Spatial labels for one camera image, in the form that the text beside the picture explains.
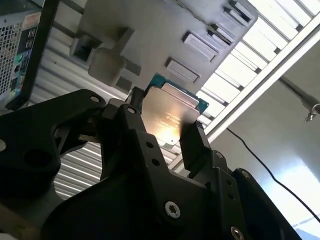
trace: black metal bracket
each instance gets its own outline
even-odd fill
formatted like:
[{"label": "black metal bracket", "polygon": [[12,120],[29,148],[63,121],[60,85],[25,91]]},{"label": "black metal bracket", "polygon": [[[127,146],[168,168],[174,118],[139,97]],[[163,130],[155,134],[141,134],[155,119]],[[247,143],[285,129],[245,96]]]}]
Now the black metal bracket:
[{"label": "black metal bracket", "polygon": [[0,116],[0,194],[34,196],[48,189],[60,169],[58,150],[68,145],[65,154],[85,143],[69,141],[76,126],[68,123],[85,122],[105,105],[96,93],[79,90]]},{"label": "black metal bracket", "polygon": [[101,181],[61,203],[41,239],[300,239],[251,175],[228,169],[198,122],[180,140],[189,178],[170,171],[135,99],[106,105],[79,90],[0,116],[0,197],[44,194],[61,156],[101,144]]}]

